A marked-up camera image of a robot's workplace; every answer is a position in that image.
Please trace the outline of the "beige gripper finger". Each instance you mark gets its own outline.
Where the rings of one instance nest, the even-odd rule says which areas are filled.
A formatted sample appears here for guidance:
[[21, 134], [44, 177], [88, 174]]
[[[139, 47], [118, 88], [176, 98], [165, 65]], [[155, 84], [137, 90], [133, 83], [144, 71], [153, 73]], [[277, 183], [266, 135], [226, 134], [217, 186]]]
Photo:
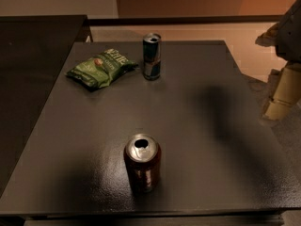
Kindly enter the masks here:
[[255, 43], [263, 47], [276, 46], [278, 28], [279, 23], [273, 24], [269, 29], [256, 38]]
[[301, 64], [288, 62], [276, 76], [276, 82], [263, 109], [263, 116], [271, 121], [280, 121], [300, 99]]

